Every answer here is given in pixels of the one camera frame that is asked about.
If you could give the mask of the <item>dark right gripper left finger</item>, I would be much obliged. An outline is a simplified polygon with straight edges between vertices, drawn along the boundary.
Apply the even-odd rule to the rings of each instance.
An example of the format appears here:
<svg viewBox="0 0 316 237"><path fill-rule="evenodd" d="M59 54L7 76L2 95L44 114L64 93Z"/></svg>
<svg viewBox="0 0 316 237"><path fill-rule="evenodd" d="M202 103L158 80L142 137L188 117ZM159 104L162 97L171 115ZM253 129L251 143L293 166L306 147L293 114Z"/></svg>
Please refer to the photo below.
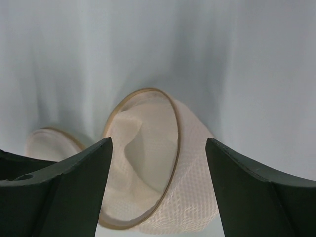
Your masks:
<svg viewBox="0 0 316 237"><path fill-rule="evenodd" d="M59 162L1 151L1 236L94 236L112 151L110 138Z"/></svg>

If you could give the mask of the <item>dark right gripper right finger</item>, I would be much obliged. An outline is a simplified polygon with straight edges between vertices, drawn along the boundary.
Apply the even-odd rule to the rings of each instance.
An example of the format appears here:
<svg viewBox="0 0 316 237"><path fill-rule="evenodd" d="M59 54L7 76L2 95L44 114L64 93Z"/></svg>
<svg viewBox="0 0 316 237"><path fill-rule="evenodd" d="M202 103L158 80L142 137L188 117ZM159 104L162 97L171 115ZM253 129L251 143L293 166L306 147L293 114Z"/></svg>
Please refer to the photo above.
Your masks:
<svg viewBox="0 0 316 237"><path fill-rule="evenodd" d="M316 183L232 150L214 138L205 151L227 237L314 237Z"/></svg>

